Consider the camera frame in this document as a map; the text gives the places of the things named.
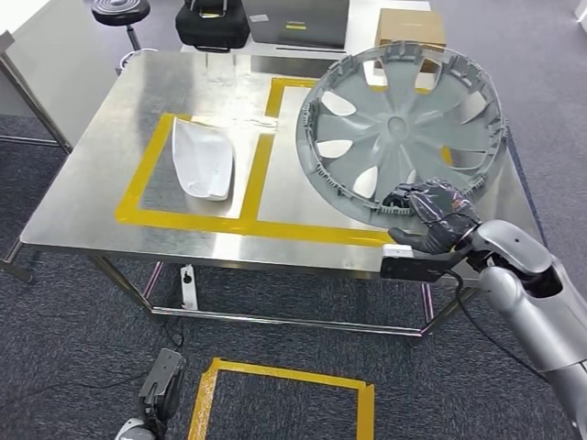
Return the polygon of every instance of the white bracket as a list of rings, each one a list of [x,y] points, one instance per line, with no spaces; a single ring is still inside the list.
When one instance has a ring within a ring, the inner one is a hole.
[[[181,277],[181,294],[184,303],[181,306],[187,310],[198,310],[198,296],[196,291],[194,268],[188,264],[179,270]]]

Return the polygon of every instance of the yellow floor tape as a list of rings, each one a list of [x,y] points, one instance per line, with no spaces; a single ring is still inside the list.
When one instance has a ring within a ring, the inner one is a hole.
[[[295,369],[264,367],[261,365],[230,362],[215,357],[210,368],[200,378],[198,394],[196,397],[194,412],[190,425],[187,440],[205,440],[210,419],[212,402],[219,371],[234,371],[239,373],[270,376],[279,379],[300,380],[303,382],[320,383],[332,387],[347,388],[357,391],[357,401],[357,438],[357,440],[372,440],[375,432],[375,386],[355,379],[338,378],[318,373],[309,373]]]

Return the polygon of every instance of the laptop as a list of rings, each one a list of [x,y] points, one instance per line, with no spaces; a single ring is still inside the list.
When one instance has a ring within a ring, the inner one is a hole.
[[[243,0],[258,43],[344,49],[349,0]]]

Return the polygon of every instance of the cardboard box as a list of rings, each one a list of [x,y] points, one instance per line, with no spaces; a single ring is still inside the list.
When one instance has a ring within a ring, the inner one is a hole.
[[[440,14],[431,11],[382,9],[375,35],[375,47],[401,40],[446,46],[446,38]]]

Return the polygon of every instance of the yellow tape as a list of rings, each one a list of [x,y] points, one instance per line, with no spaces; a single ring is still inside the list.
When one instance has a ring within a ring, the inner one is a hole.
[[[286,87],[312,87],[314,80],[294,78],[273,78],[265,110],[266,116],[278,117]],[[246,236],[270,237],[355,245],[378,248],[392,240],[383,231],[368,231],[351,228],[317,225],[297,225],[257,220],[263,194],[263,187],[269,168],[274,135],[261,134],[249,173],[249,182],[239,218],[210,215],[173,213],[138,207],[141,196],[155,169],[161,152],[173,125],[175,115],[163,114],[155,128],[151,141],[133,178],[115,210],[114,217],[120,223],[136,226],[164,227],[187,231],[239,234]],[[178,115],[190,120],[190,115]]]
[[[338,378],[336,376],[327,376],[326,374],[309,373],[295,369],[285,369],[275,367],[265,367],[262,365],[243,364],[239,362],[230,362],[219,360],[218,369],[225,371],[236,371],[239,373],[256,374],[258,376],[270,376],[272,378],[301,380],[302,382],[321,383],[333,387],[350,388],[351,390],[362,390],[367,386],[363,380]]]
[[[375,386],[359,390],[357,400],[357,439],[372,440],[375,431]]]
[[[210,368],[200,378],[187,440],[205,439],[208,422],[210,420],[212,401],[214,399],[214,390],[216,388],[216,379],[218,377],[218,361],[217,357],[214,358]]]
[[[249,174],[249,183],[244,193],[243,207],[240,211],[241,220],[253,222],[257,219],[261,205],[261,197],[263,195],[263,187],[267,176],[269,159],[273,145],[273,135],[263,134],[259,136],[255,158],[252,160],[251,172]]]
[[[300,380],[304,382],[320,383],[333,387],[347,388],[357,391],[357,400],[357,439],[372,440],[375,435],[375,386],[367,385],[363,380],[339,378],[325,374],[309,373],[295,369],[265,367],[261,365],[230,362],[215,357],[210,368],[200,378],[198,393],[196,396],[194,411],[190,424],[187,440],[205,440],[210,420],[210,411],[214,398],[218,372],[234,371],[239,373],[270,376],[278,379]]]
[[[316,80],[298,80],[295,78],[272,78],[269,99],[265,107],[265,116],[279,117],[283,91],[286,87],[314,87]]]
[[[450,154],[450,148],[443,145],[442,148],[440,148],[440,155],[442,156],[442,160],[444,160],[449,166],[453,166],[453,155]]]

